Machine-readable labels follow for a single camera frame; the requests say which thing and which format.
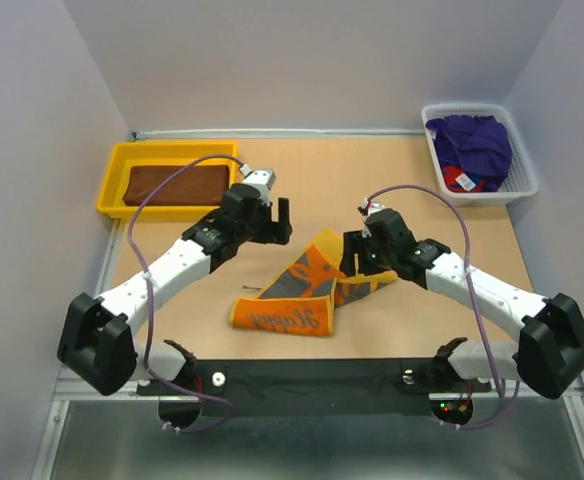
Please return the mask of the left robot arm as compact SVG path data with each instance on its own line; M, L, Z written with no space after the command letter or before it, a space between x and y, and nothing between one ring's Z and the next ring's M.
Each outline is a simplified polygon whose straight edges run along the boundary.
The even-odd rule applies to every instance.
M255 170L233 184L220 206L188 228L153 263L92 298L75 297L66 314L57 357L100 394L145 377L146 346L135 341L154 313L190 284L212 274L247 243L288 243L289 201L273 202L271 169Z

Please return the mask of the brown towel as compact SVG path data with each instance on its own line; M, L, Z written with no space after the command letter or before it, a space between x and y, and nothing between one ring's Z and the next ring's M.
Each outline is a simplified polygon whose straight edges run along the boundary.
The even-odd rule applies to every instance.
M176 165L132 167L128 187L123 195L124 204L138 207L154 189L179 169L180 166ZM229 186L229 173L226 165L194 166L163 187L147 205L218 206Z

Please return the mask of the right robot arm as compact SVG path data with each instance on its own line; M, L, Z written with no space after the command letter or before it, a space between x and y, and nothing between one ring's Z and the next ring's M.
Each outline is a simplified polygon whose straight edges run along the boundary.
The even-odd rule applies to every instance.
M415 239L395 210L380 207L365 216L362 229L344 233L339 269L348 277L393 272L478 310L508 335L506 342L459 338L441 347L432 378L444 390L497 378L558 399L584 371L584 319L573 298L527 292L467 265L448 246Z

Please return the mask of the orange towel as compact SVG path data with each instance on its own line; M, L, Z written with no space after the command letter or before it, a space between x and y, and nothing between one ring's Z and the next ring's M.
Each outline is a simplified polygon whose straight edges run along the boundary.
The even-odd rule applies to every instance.
M255 298L235 301L230 326L299 336L331 336L337 308L397 280L392 271L347 277L339 270L342 255L342 237L331 229L321 231Z

